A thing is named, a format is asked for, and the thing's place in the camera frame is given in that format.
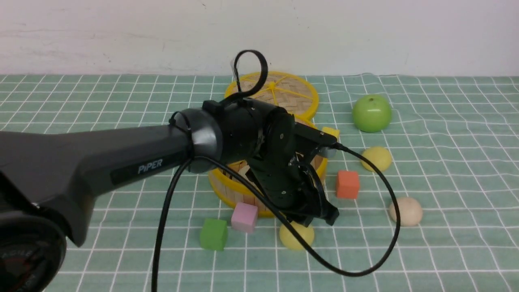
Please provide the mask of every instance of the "yellow ball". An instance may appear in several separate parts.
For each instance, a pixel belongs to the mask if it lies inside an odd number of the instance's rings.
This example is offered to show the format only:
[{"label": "yellow ball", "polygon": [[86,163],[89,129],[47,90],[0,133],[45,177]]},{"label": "yellow ball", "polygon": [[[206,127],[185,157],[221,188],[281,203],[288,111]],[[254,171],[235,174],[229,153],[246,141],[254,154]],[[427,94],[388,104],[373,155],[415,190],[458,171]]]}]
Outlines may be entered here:
[{"label": "yellow ball", "polygon": [[[313,240],[315,238],[315,233],[313,231],[313,226],[309,225],[308,227],[304,227],[301,224],[298,224],[294,221],[290,223],[292,227],[299,233],[299,235],[303,238],[303,240],[308,244],[312,245]],[[281,239],[281,243],[288,249],[292,250],[303,250],[304,247],[299,243],[299,241],[292,235],[290,230],[286,228],[285,225],[282,225],[279,229],[279,238]]]},{"label": "yellow ball", "polygon": [[[389,168],[392,162],[391,153],[384,147],[371,147],[364,150],[362,156],[366,157],[371,163],[373,163],[380,171],[385,171]],[[362,166],[369,171],[375,172],[375,170],[369,166],[366,162],[362,161]]]}]

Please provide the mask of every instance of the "robotic arm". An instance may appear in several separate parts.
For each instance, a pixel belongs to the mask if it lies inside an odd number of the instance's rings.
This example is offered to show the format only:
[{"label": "robotic arm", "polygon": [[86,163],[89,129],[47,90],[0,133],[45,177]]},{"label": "robotic arm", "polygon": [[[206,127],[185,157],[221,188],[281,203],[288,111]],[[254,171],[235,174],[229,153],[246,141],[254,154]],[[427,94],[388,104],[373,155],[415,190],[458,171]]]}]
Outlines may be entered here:
[{"label": "robotic arm", "polygon": [[[346,276],[376,270],[389,256],[400,228],[400,213],[391,187],[365,158],[335,137],[297,123],[275,105],[251,99],[265,83],[262,64],[258,84],[198,109],[172,115],[166,125],[70,134],[0,132],[0,292],[43,290],[61,268],[66,238],[80,247],[86,239],[96,199],[110,191],[179,167],[168,198],[184,169],[200,174],[216,167],[231,173],[272,210],[299,242],[323,265]],[[341,271],[324,261],[289,222],[308,226],[315,218],[333,225],[338,209],[326,199],[310,161],[328,150],[343,150],[370,164],[385,182],[397,211],[397,228],[388,252],[370,270]],[[247,177],[227,164],[245,160]],[[165,221],[165,203],[161,222]],[[159,225],[152,290],[157,284],[163,226]]]}]

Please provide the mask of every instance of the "yellow bamboo steamer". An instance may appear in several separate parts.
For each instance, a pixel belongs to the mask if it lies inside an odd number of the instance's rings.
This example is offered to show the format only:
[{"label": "yellow bamboo steamer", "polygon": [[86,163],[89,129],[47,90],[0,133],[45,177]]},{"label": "yellow bamboo steamer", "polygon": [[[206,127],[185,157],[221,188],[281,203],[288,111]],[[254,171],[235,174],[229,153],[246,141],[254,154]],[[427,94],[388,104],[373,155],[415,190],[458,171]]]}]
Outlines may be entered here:
[{"label": "yellow bamboo steamer", "polygon": [[[252,89],[259,78],[259,72],[241,76],[241,90]],[[227,87],[225,97],[237,91],[238,86],[234,81]],[[308,81],[296,75],[276,71],[268,73],[263,87],[251,98],[285,108],[289,113],[305,120],[312,120],[319,105],[319,95]]]},{"label": "yellow bamboo steamer", "polygon": [[[295,119],[301,124],[316,128],[314,124],[304,118],[296,116]],[[316,173],[321,179],[322,183],[324,183],[327,163],[328,159],[318,155],[316,155],[310,163],[316,170]],[[230,164],[229,167],[247,179],[245,176],[245,170],[248,168],[246,161]],[[256,198],[256,196],[251,191],[249,191],[245,185],[239,182],[236,178],[233,178],[231,174],[225,173],[220,168],[216,168],[210,171],[208,176],[213,191],[227,206],[235,208],[237,203],[246,203],[258,207],[259,217],[274,216],[273,213],[267,207],[265,207],[265,205],[263,205],[263,203],[258,198]]]}]

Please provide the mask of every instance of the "pink cube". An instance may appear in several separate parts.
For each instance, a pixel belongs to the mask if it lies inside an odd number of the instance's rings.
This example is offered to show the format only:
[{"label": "pink cube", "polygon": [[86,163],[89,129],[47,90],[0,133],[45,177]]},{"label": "pink cube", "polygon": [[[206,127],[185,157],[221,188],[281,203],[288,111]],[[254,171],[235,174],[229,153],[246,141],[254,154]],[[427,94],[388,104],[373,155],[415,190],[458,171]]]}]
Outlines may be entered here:
[{"label": "pink cube", "polygon": [[233,229],[252,233],[256,227],[256,220],[258,218],[258,207],[245,203],[238,203],[234,208],[233,216],[231,217],[231,226]]}]

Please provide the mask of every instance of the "yellow rim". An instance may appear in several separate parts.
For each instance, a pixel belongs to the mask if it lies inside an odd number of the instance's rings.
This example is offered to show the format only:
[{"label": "yellow rim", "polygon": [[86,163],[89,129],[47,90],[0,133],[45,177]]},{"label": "yellow rim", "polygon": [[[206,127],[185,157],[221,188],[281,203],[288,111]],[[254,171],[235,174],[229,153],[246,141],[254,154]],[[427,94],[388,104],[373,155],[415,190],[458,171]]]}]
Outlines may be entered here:
[{"label": "yellow rim", "polygon": [[[296,79],[297,81],[299,81],[299,82],[303,83],[304,85],[306,85],[306,87],[308,87],[308,89],[311,92],[311,96],[302,95],[302,94],[299,94],[297,92],[292,92],[290,90],[286,90],[286,89],[282,89],[282,88],[277,88],[277,87],[276,87],[276,90],[289,92],[291,94],[294,94],[294,95],[297,95],[297,96],[301,96],[301,97],[305,97],[305,98],[308,98],[308,99],[312,100],[312,104],[308,108],[308,110],[306,112],[304,112],[303,114],[299,114],[298,117],[303,118],[305,120],[311,120],[316,115],[317,107],[319,106],[319,94],[317,93],[317,91],[316,91],[316,89],[314,88],[313,85],[311,85],[308,81],[304,80],[303,78],[301,78],[299,76],[296,76],[296,75],[289,74],[289,73],[278,72],[278,71],[269,71],[268,74],[269,75],[282,75],[283,77],[281,79],[279,79],[277,82],[280,82],[281,80],[283,80],[283,79],[285,79],[287,77],[290,77],[290,78]],[[256,75],[259,75],[259,72],[255,72],[255,73],[251,73],[251,74],[247,74],[247,75],[241,76],[240,80],[241,81],[243,81],[243,80],[247,81],[248,78],[250,78],[252,76],[256,76]],[[233,81],[231,84],[229,84],[229,86],[227,87],[227,90],[225,91],[225,98],[227,98],[229,95],[231,95],[233,93],[233,89],[235,87],[236,87],[236,81]],[[262,93],[262,92],[264,92],[266,90],[268,90],[268,89],[262,89],[262,90],[260,90],[256,94]],[[274,102],[277,103],[274,91],[272,92],[272,97],[274,99]]]},{"label": "yellow rim", "polygon": [[[228,198],[226,198],[219,190],[218,188],[214,185],[214,181],[209,178],[209,183],[211,184],[211,187],[213,188],[214,190],[214,193],[216,194],[216,196],[222,200],[222,202],[231,207],[232,209],[234,209],[236,207],[236,203],[233,202],[233,201],[230,201]],[[270,211],[258,211],[258,216],[259,217],[274,217],[274,214]]]},{"label": "yellow rim", "polygon": [[[297,116],[297,115],[294,115],[296,116],[297,118],[299,118],[300,120],[304,121],[305,123],[307,123],[308,125],[310,125],[312,128],[315,128],[317,129],[317,127],[312,124],[310,121],[308,121],[307,119],[305,118],[302,118],[300,116]],[[319,176],[319,178],[322,178],[325,170],[326,170],[326,166],[328,164],[328,159],[327,158],[323,158],[321,164],[319,165],[319,167],[316,169],[316,172],[317,172],[317,175]],[[243,195],[247,195],[247,196],[254,196],[254,194],[249,191],[249,189],[247,189],[246,186],[242,185],[240,182],[237,182],[237,181],[233,181],[231,179],[229,179],[227,176],[225,176],[223,174],[223,172],[221,172],[218,168],[216,169],[213,169],[210,171],[212,175],[215,176],[215,178],[220,182],[222,183],[223,185],[225,185],[226,187],[230,188],[231,190],[235,191],[235,192],[239,192]],[[229,207],[231,208],[234,208],[236,207],[236,203],[230,201],[229,199],[227,199],[222,193],[220,193],[220,191],[218,190],[218,188],[214,185],[214,182],[212,181],[211,178],[209,178],[209,181],[211,183],[211,187],[213,188],[213,191],[216,193],[216,195],[218,196],[218,198],[220,198],[222,200],[222,202],[224,202],[226,205],[228,205]],[[260,211],[259,213],[263,214],[260,216],[264,216],[264,217],[272,217],[273,214],[270,210],[268,211]]]}]

